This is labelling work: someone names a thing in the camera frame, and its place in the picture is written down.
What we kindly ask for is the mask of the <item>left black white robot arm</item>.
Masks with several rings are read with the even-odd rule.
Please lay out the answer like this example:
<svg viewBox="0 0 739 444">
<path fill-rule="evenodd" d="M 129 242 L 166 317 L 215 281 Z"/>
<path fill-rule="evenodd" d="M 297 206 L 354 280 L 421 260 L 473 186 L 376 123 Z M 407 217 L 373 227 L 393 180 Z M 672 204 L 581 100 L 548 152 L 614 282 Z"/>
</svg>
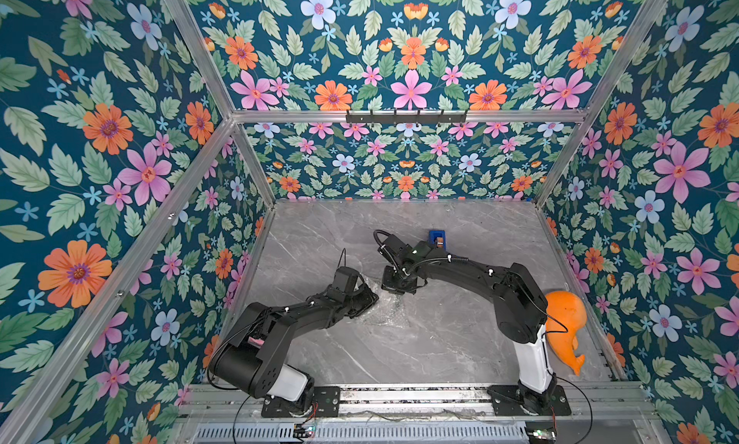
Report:
<svg viewBox="0 0 739 444">
<path fill-rule="evenodd" d="M 207 367 L 218 378 L 255 399 L 282 403 L 290 414 L 310 413 L 315 404 L 314 378 L 287 363 L 293 341 L 314 330 L 326 330 L 355 319 L 379 300 L 361 282 L 352 290 L 330 284 L 306 301 L 286 307 L 250 304 L 225 336 Z"/>
</svg>

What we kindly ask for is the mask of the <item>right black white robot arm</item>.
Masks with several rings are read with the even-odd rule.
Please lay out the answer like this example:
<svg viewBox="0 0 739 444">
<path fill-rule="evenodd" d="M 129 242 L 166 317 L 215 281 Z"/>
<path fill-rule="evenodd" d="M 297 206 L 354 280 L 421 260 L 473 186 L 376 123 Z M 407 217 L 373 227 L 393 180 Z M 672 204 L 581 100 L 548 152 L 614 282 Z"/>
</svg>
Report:
<svg viewBox="0 0 739 444">
<path fill-rule="evenodd" d="M 519 365 L 518 394 L 508 400 L 529 413 L 547 412 L 557 383 L 548 362 L 547 300 L 527 267 L 483 264 L 445 251 L 425 257 L 385 252 L 382 288 L 392 293 L 414 293 L 419 281 L 440 280 L 482 297 L 494 307 L 498 330 L 514 344 Z"/>
</svg>

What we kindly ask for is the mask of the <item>clear bubble wrap sheet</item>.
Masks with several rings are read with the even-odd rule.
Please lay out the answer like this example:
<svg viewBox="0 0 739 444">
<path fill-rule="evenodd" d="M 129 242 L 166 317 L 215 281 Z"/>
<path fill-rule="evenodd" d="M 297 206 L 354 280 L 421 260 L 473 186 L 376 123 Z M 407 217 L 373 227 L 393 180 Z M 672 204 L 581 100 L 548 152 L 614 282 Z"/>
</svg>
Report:
<svg viewBox="0 0 739 444">
<path fill-rule="evenodd" d="M 379 279 L 365 276 L 365 282 L 378 299 L 370 309 L 357 318 L 357 323 L 373 327 L 410 329 L 411 321 L 403 296 L 382 289 Z"/>
</svg>

